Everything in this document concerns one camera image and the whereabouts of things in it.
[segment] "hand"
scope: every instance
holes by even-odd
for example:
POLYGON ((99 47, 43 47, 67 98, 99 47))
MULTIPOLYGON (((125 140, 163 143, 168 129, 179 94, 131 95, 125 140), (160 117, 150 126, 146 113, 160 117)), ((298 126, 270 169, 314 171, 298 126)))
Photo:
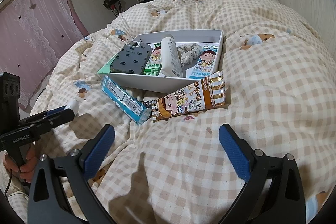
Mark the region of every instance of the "hand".
POLYGON ((13 175, 20 176, 20 178, 25 179, 28 183, 32 182, 35 167, 37 165, 37 157, 35 145, 31 143, 30 148, 27 152, 26 156, 27 162, 20 167, 21 173, 19 173, 19 168, 16 163, 8 156, 8 154, 4 154, 2 156, 2 162, 8 171, 13 170, 13 175))

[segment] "bed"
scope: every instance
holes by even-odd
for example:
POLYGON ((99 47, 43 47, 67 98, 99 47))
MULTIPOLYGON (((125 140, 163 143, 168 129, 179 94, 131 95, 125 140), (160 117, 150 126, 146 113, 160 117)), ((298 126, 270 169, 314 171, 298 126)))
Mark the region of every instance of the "bed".
MULTIPOLYGON (((161 96, 128 92, 144 101, 161 96)), ((61 57, 31 114, 74 98, 80 102, 78 116, 43 135, 37 146, 50 157, 63 156, 82 148, 105 124, 113 125, 115 142, 89 183, 117 223, 216 223, 244 184, 218 140, 224 123, 267 155, 294 155, 307 223, 335 186, 336 63, 309 23, 277 0, 155 0, 135 5, 61 57), (100 90, 101 78, 95 73, 125 43, 114 30, 132 39, 175 29, 224 30, 219 69, 226 81, 226 107, 168 121, 148 120, 139 127, 100 90), (241 50, 254 34, 272 36, 241 50), (85 82, 84 95, 78 81, 85 82)), ((75 214, 84 218, 67 182, 63 185, 75 214)), ((18 191, 9 201, 26 221, 27 197, 18 191)))

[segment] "screw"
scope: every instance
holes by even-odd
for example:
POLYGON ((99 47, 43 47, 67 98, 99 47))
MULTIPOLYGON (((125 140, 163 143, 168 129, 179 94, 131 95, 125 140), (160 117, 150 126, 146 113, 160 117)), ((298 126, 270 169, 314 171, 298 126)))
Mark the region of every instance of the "screw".
POLYGON ((70 156, 71 157, 75 157, 75 156, 77 156, 79 154, 79 150, 78 149, 74 149, 74 150, 72 150, 71 152, 70 152, 70 156))
POLYGON ((288 160, 293 160, 293 159, 294 159, 294 156, 293 156, 292 154, 287 154, 287 155, 286 155, 286 158, 287 158, 288 160))
POLYGON ((40 160, 41 161, 45 161, 47 159, 47 155, 46 154, 43 154, 40 156, 40 160))
POLYGON ((261 157, 261 156, 264 154, 264 152, 261 151, 260 149, 256 149, 256 150, 254 150, 254 153, 255 153, 255 155, 258 156, 258 157, 261 157))

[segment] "gray phone case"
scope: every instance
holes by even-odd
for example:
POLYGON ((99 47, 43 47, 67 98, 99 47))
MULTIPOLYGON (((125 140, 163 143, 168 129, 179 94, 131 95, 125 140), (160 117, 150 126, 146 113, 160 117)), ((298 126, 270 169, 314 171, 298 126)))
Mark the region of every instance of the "gray phone case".
POLYGON ((128 41, 110 65, 111 72, 143 74, 152 54, 152 47, 137 41, 128 41))

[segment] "orange candy wrapper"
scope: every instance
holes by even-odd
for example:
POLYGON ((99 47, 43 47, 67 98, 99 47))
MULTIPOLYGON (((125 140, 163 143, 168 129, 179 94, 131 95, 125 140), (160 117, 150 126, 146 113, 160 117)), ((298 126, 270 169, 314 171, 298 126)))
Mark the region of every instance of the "orange candy wrapper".
POLYGON ((225 104, 225 81, 218 71, 186 87, 152 101, 153 122, 223 107, 225 104))

